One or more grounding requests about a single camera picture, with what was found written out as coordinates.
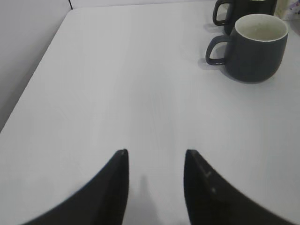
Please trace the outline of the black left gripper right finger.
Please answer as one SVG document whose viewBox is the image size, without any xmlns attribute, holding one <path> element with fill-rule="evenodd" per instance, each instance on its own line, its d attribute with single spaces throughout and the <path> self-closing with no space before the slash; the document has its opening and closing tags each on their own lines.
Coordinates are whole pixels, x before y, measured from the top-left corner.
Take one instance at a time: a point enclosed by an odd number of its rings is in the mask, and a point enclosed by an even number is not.
<svg viewBox="0 0 300 225">
<path fill-rule="evenodd" d="M 227 182 L 196 150 L 187 150 L 184 196 L 192 225 L 289 225 Z"/>
</svg>

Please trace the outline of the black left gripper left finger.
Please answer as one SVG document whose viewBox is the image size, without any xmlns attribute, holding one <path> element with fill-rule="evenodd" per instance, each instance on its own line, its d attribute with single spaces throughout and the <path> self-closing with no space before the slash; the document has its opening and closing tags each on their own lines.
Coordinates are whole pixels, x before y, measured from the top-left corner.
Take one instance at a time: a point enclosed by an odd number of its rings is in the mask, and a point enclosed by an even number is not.
<svg viewBox="0 0 300 225">
<path fill-rule="evenodd" d="M 118 150 L 80 190 L 29 225 L 121 225 L 129 192 L 128 150 Z"/>
</svg>

